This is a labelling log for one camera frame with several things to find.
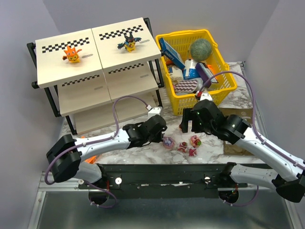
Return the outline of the purple bunny donut toy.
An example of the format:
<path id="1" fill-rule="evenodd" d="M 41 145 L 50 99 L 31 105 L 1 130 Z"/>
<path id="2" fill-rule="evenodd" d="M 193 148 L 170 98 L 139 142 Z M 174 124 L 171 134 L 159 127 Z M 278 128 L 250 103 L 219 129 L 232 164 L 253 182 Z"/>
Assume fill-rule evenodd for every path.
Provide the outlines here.
<path id="1" fill-rule="evenodd" d="M 175 141 L 173 138 L 171 137 L 167 137 L 165 136 L 163 138 L 163 146 L 166 148 L 166 149 L 173 149 L 174 146 L 175 146 Z"/>

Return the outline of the black yellow bat toy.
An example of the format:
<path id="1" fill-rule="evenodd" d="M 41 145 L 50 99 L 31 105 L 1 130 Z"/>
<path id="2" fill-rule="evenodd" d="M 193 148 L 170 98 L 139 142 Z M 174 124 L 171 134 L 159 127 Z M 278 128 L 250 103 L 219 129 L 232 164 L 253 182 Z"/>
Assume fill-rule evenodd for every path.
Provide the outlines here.
<path id="1" fill-rule="evenodd" d="M 117 45 L 117 49 L 120 50 L 120 49 L 124 48 L 128 52 L 134 51 L 135 44 L 142 40 L 142 38 L 140 38 L 140 37 L 134 37 L 132 32 L 130 32 L 129 35 L 125 35 L 124 37 L 125 37 L 125 41 L 122 43 L 119 43 Z"/>

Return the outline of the orange dragon toy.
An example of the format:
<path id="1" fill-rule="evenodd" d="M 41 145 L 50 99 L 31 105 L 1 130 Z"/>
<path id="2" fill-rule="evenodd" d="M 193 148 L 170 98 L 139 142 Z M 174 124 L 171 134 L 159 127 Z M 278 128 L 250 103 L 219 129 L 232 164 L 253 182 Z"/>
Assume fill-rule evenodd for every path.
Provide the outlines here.
<path id="1" fill-rule="evenodd" d="M 82 49 L 76 50 L 75 47 L 71 48 L 70 46 L 67 46 L 67 50 L 64 50 L 65 55 L 62 57 L 62 59 L 68 60 L 70 63 L 78 63 L 80 62 L 80 56 L 79 52 L 82 51 Z"/>

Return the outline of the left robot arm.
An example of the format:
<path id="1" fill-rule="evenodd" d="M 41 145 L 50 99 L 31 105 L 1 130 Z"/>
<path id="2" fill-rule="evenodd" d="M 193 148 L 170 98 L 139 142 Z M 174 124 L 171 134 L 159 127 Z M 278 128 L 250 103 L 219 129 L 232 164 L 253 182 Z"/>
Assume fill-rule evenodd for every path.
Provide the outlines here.
<path id="1" fill-rule="evenodd" d="M 128 124 L 115 132 L 96 137 L 64 135 L 46 154 L 49 166 L 45 172 L 45 183 L 52 185 L 71 178 L 95 183 L 101 180 L 102 171 L 97 164 L 87 163 L 87 159 L 115 150 L 159 143 L 166 129 L 166 121 L 156 114 L 145 122 Z"/>

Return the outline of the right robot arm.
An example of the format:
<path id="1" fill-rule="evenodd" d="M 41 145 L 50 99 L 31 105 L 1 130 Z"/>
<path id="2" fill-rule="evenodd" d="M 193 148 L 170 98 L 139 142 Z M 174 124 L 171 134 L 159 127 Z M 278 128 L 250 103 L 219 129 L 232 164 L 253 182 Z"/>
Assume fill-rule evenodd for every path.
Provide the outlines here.
<path id="1" fill-rule="evenodd" d="M 183 110 L 179 125 L 182 132 L 191 131 L 214 135 L 218 139 L 245 149 L 265 162 L 269 169 L 246 167 L 228 163 L 219 174 L 221 184 L 247 183 L 273 189 L 282 198 L 299 203 L 305 195 L 305 164 L 298 158 L 275 145 L 236 114 L 224 115 L 216 104 L 207 99 L 193 108 Z"/>

